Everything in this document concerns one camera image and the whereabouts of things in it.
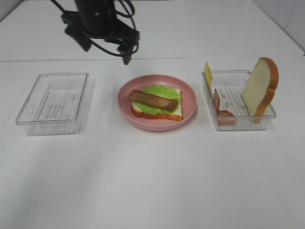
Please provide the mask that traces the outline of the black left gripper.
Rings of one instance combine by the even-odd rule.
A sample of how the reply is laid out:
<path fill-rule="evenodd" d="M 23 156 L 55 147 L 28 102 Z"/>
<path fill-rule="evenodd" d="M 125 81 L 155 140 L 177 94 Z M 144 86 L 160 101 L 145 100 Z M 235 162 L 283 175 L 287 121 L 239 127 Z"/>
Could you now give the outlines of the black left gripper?
<path fill-rule="evenodd" d="M 132 55 L 138 51 L 140 33 L 128 26 L 117 16 L 132 19 L 135 9 L 131 1 L 119 1 L 126 13 L 117 11 L 113 0 L 76 0 L 77 11 L 64 10 L 61 15 L 67 24 L 65 33 L 76 41 L 87 52 L 92 45 L 91 39 L 102 39 L 106 42 L 120 44 L 117 51 L 123 63 L 128 65 Z"/>

